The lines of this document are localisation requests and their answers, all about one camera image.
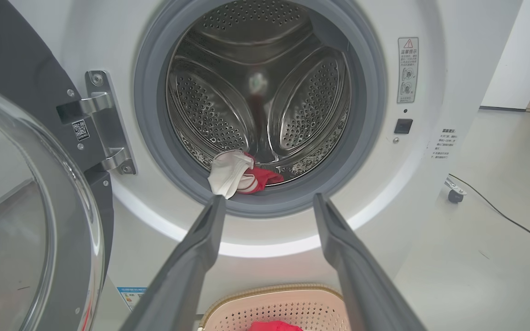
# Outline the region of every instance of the basket rim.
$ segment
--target basket rim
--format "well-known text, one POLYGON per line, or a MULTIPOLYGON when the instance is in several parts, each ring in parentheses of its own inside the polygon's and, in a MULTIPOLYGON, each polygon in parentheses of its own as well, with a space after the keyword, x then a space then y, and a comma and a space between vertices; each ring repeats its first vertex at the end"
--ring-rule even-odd
POLYGON ((329 292, 335 296, 337 296, 341 301, 343 301, 343 296, 335 289, 328 285, 324 284, 318 284, 318 283, 296 283, 296 284, 286 284, 286 285, 274 285, 274 286, 268 286, 268 287, 258 287, 256 289, 246 290, 242 292, 238 292, 233 295, 225 296, 208 308, 206 313, 204 314, 204 317, 200 321, 200 325, 198 326, 200 329, 204 329, 206 327, 206 323, 208 320, 210 320, 210 317, 214 312, 220 308, 221 306, 224 306, 225 304, 232 302, 234 300, 243 299, 245 297, 250 296, 256 296, 256 295, 264 295, 269 293, 277 293, 277 292, 287 292, 287 291, 326 291, 329 292))

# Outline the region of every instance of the perforated plastic basket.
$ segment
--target perforated plastic basket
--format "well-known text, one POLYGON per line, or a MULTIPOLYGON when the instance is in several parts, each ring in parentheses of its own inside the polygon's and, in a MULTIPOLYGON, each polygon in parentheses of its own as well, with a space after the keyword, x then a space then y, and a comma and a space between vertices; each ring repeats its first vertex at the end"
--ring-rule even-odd
POLYGON ((247 331, 255 321, 281 320, 304 331, 347 331, 343 297, 320 284, 262 287, 227 296, 213 304, 200 331, 247 331))

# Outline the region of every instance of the red garment in basket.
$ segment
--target red garment in basket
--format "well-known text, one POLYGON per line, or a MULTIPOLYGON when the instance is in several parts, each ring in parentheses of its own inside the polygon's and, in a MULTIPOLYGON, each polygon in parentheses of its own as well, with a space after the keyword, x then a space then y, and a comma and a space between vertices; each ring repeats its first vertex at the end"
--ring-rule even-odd
POLYGON ((248 331, 302 331, 302 329, 276 320, 274 322, 253 322, 248 331))
MULTIPOLYGON (((253 161, 255 160, 252 155, 248 155, 247 153, 245 153, 245 155, 251 157, 253 161)), ((239 183, 236 191, 241 194, 251 194, 263 191, 267 184, 277 184, 281 182, 283 182, 283 176, 281 174, 271 170, 261 169, 255 165, 252 169, 248 168, 244 172, 241 183, 239 183)))

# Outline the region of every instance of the door hinge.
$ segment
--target door hinge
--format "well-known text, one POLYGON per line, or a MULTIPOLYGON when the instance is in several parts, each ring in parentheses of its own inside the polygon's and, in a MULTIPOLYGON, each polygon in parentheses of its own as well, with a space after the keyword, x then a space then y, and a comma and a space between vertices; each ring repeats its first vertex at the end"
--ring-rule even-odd
POLYGON ((99 170, 116 169, 120 174, 136 174, 109 73, 88 71, 85 80, 89 97, 57 107, 61 121, 72 123, 91 117, 105 153, 105 159, 95 167, 99 170))

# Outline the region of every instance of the red cloth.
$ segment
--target red cloth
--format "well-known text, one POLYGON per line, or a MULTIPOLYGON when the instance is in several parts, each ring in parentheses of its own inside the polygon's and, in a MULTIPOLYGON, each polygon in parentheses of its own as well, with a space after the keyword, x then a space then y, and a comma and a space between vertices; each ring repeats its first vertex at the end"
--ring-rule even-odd
MULTIPOLYGON (((255 160, 252 155, 248 155, 247 153, 245 153, 245 155, 251 157, 253 161, 255 160)), ((281 174, 271 170, 261 169, 256 165, 252 169, 247 169, 244 172, 244 175, 254 176, 254 182, 252 185, 248 185, 247 188, 239 188, 237 192, 241 194, 251 194, 263 191, 265 189, 265 185, 267 184, 277 184, 283 182, 283 176, 281 174)))
POLYGON ((302 331, 302 329, 276 320, 274 322, 253 322, 248 331, 302 331))

